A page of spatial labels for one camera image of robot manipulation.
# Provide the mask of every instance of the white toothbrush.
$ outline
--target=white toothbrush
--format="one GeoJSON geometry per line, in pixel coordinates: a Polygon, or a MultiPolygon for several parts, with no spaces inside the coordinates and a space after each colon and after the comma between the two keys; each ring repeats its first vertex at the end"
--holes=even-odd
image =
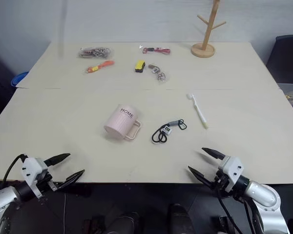
{"type": "Polygon", "coordinates": [[[197,105],[197,103],[196,103],[196,100],[195,100],[194,95],[193,95],[193,94],[187,94],[187,97],[188,97],[189,99],[192,99],[192,100],[194,101],[194,107],[195,107],[197,113],[199,114],[199,117],[200,117],[200,119],[201,119],[201,122],[202,122],[204,128],[205,128],[205,129],[209,128],[208,125],[207,125],[207,121],[206,121],[206,119],[204,118],[204,116],[203,116],[203,114],[202,114],[200,108],[198,107],[198,105],[197,105]]]}

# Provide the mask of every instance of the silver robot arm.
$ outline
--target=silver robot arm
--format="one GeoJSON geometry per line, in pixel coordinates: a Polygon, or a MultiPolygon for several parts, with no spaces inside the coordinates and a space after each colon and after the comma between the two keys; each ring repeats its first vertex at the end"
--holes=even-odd
{"type": "Polygon", "coordinates": [[[231,195],[237,201],[246,202],[251,208],[256,234],[290,234],[280,210],[281,199],[275,189],[242,176],[244,167],[239,158],[208,148],[202,149],[222,162],[214,182],[208,181],[200,172],[189,167],[199,181],[224,196],[231,195]]]}
{"type": "Polygon", "coordinates": [[[30,158],[25,155],[20,157],[23,161],[21,173],[24,176],[23,182],[0,189],[0,234],[10,232],[11,216],[19,209],[20,205],[35,197],[42,198],[43,193],[52,190],[56,191],[75,183],[84,173],[84,170],[69,176],[64,183],[54,184],[48,167],[53,166],[70,154],[61,154],[51,157],[45,161],[41,158],[30,158]]]}

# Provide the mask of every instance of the pink mug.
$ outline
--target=pink mug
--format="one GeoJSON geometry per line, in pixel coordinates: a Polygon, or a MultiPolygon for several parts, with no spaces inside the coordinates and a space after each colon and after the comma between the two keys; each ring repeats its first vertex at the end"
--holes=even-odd
{"type": "Polygon", "coordinates": [[[129,105],[118,105],[104,125],[104,129],[115,138],[133,140],[142,126],[137,118],[137,111],[133,107],[129,105]],[[130,137],[127,134],[134,125],[138,126],[138,129],[130,137]]]}

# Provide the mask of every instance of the mug handle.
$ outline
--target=mug handle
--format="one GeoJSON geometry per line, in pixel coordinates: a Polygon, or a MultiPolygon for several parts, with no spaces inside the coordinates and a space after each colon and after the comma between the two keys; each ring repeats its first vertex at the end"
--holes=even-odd
{"type": "Polygon", "coordinates": [[[141,126],[142,126],[142,123],[136,120],[135,123],[134,123],[133,125],[138,126],[138,129],[136,130],[136,132],[135,132],[135,134],[133,135],[133,137],[129,137],[129,136],[126,135],[126,136],[125,136],[125,139],[127,139],[127,140],[133,140],[134,138],[136,138],[136,135],[137,135],[138,131],[140,130],[140,128],[141,128],[141,126]]]}

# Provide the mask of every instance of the wooden base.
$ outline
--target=wooden base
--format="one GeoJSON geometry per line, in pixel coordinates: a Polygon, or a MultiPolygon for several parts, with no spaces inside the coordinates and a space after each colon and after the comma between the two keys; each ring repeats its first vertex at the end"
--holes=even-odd
{"type": "Polygon", "coordinates": [[[215,53],[215,48],[207,44],[206,50],[202,50],[202,44],[203,43],[196,43],[191,47],[191,53],[197,57],[200,58],[209,58],[214,55],[215,53]]]}

